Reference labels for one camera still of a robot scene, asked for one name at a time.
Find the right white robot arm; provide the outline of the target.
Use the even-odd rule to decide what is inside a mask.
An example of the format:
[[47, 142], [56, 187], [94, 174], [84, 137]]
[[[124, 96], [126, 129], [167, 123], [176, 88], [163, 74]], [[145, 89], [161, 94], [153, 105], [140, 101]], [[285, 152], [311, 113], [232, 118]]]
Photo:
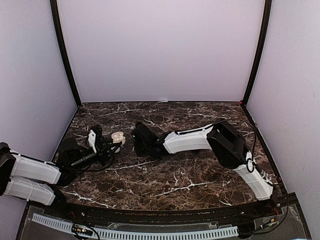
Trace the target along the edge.
[[254, 159], [246, 139], [226, 120], [184, 131], [166, 132], [157, 136], [141, 122], [131, 132], [137, 156], [160, 159], [186, 151], [211, 150], [220, 165], [235, 171], [253, 191], [258, 202], [255, 213], [266, 217], [275, 208], [277, 189], [270, 175]]

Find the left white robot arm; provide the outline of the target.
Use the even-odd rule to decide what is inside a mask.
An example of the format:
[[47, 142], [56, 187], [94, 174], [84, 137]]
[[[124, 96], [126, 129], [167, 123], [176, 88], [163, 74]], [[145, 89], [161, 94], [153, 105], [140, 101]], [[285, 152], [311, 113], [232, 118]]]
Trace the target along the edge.
[[87, 142], [89, 147], [83, 147], [75, 138], [64, 139], [58, 148], [56, 162], [20, 154], [1, 142], [0, 194], [50, 206], [58, 217], [67, 218], [71, 208], [57, 187], [66, 187], [79, 175], [91, 172], [90, 168], [96, 162], [101, 164], [101, 171], [109, 168], [126, 138], [118, 131], [107, 140], [102, 127], [95, 125], [90, 129]]

